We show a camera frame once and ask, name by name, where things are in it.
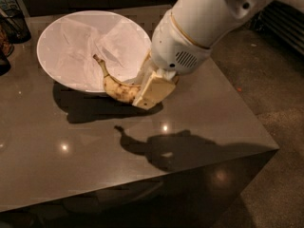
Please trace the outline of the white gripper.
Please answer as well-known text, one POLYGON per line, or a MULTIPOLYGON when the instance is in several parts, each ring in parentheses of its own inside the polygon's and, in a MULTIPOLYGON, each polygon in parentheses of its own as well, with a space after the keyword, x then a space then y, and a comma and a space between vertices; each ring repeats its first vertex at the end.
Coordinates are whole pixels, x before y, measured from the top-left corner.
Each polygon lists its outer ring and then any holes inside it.
POLYGON ((132 104, 148 110, 175 90, 177 75, 167 79, 156 71, 147 73, 149 70, 154 70, 157 66, 166 71, 189 74, 200 67, 210 54, 210 48, 197 46, 187 38, 172 10, 168 10, 154 30, 151 50, 147 51, 135 77, 134 84, 142 85, 132 104))

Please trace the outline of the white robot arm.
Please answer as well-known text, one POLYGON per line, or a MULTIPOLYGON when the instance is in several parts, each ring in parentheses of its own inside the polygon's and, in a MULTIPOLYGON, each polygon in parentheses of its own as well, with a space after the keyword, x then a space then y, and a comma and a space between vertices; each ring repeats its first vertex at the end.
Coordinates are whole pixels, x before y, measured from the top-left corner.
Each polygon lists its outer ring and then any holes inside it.
MULTIPOLYGON (((133 105, 150 109, 210 57, 213 46, 274 0, 178 0, 156 26, 133 105)), ((303 10, 304 0, 277 0, 303 10)))

